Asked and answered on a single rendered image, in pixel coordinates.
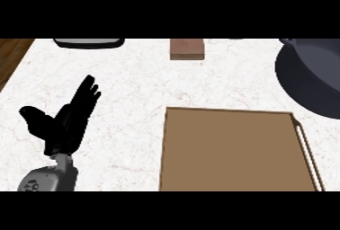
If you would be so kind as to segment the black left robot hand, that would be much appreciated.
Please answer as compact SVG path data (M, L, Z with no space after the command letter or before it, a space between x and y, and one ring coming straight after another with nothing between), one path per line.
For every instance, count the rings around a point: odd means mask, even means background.
M89 75L57 117L49 116L35 106L24 106L20 109L30 133L46 141L45 155L72 155L77 151L100 96L95 77Z

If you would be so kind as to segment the dark grey pot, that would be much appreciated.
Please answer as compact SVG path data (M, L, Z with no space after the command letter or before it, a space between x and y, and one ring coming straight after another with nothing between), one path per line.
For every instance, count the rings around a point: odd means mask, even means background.
M293 100L340 119L340 39L280 39L276 73Z

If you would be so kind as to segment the black and grey appliance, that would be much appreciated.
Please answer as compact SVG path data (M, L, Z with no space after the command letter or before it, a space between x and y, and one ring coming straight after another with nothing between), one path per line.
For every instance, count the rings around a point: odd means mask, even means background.
M125 44L125 39L54 39L61 48L114 49Z

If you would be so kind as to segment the brown wooden block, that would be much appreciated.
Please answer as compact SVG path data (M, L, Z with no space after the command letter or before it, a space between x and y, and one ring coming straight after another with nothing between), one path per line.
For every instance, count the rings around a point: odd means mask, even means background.
M203 39L171 39L172 60L205 60Z

